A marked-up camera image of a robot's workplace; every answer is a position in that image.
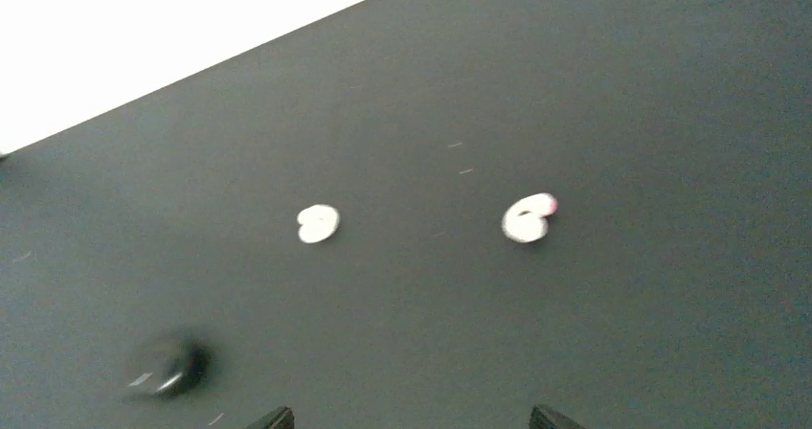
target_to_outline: black round object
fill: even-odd
[[[183,394],[205,371],[203,348],[188,338],[165,336],[140,346],[127,362],[126,390],[133,396]]]

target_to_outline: white earbud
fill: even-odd
[[[314,244],[335,233],[340,217],[335,208],[325,204],[316,204],[299,212],[296,220],[302,225],[299,228],[299,239],[305,244]]]
[[[516,242],[533,242],[547,234],[547,219],[558,208],[558,201],[548,193],[534,194],[510,206],[502,217],[502,231]]]

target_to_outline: white background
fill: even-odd
[[[0,153],[363,0],[0,0]]]

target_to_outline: gray table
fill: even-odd
[[[0,427],[520,428],[542,401],[810,427],[810,24],[810,0],[370,0],[14,153]],[[507,240],[535,192],[549,235]],[[308,246],[314,203],[343,222]],[[118,398],[175,328],[213,348],[205,386]]]

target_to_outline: white wall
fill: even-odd
[[[0,152],[360,1],[0,0]]]

